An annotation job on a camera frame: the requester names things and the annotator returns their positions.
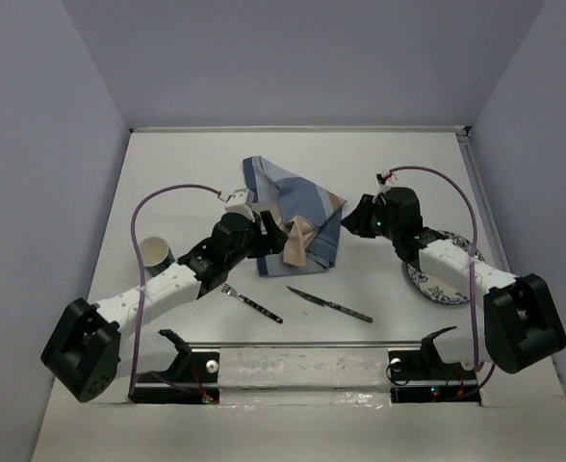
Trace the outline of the blue beige plaid cloth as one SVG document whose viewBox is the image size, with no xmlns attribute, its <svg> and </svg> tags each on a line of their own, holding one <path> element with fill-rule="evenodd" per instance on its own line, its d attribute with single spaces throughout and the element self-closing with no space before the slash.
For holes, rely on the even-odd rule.
<svg viewBox="0 0 566 462">
<path fill-rule="evenodd" d="M 258 274 L 282 277 L 332 269 L 346 201 L 262 156 L 245 158 L 243 173 L 246 187 L 254 194 L 253 210 L 269 211 L 287 236 L 280 253 L 257 260 Z"/>
</svg>

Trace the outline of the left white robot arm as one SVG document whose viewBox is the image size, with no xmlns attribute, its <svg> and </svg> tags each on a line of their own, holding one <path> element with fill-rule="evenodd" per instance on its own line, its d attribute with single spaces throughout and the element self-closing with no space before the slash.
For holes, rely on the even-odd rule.
<svg viewBox="0 0 566 462">
<path fill-rule="evenodd" d="M 70 302 L 40 360 L 78 401 L 91 401 L 116 379 L 123 341 L 137 341 L 150 321 L 217 289 L 242 260 L 278 254 L 286 242 L 270 212 L 252 218 L 227 212 L 162 273 L 111 298 Z"/>
</svg>

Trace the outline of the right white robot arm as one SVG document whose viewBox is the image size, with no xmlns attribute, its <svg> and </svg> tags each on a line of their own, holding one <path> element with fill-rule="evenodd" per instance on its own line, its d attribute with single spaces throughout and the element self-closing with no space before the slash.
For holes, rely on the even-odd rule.
<svg viewBox="0 0 566 462">
<path fill-rule="evenodd" d="M 534 273 L 517 276 L 496 269 L 426 227 L 413 190 L 393 187 L 376 196 L 365 194 L 342 225 L 361 238 L 387 239 L 403 263 L 469 299 L 469 330 L 452 326 L 426 336 L 432 346 L 418 354 L 425 375 L 439 377 L 452 364 L 482 363 L 514 374 L 566 347 L 547 282 Z"/>
</svg>

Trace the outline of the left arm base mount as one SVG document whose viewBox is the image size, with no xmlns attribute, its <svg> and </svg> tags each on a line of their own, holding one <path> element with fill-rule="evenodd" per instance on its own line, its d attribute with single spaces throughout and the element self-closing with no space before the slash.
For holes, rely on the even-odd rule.
<svg viewBox="0 0 566 462">
<path fill-rule="evenodd" d="M 161 371 L 140 373 L 128 400 L 136 404 L 218 404 L 219 351 L 194 348 L 170 329 L 161 329 L 159 335 L 174 346 L 175 356 Z"/>
</svg>

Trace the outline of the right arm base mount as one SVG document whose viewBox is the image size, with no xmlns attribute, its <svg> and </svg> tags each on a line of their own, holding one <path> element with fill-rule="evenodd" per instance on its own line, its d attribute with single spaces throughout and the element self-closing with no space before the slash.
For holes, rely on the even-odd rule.
<svg viewBox="0 0 566 462">
<path fill-rule="evenodd" d="M 388 351 L 386 378 L 391 384 L 393 404 L 472 402 L 481 404 L 475 372 L 464 371 L 460 363 L 447 364 L 434 341 L 454 329 L 440 329 L 422 338 L 417 349 Z"/>
</svg>

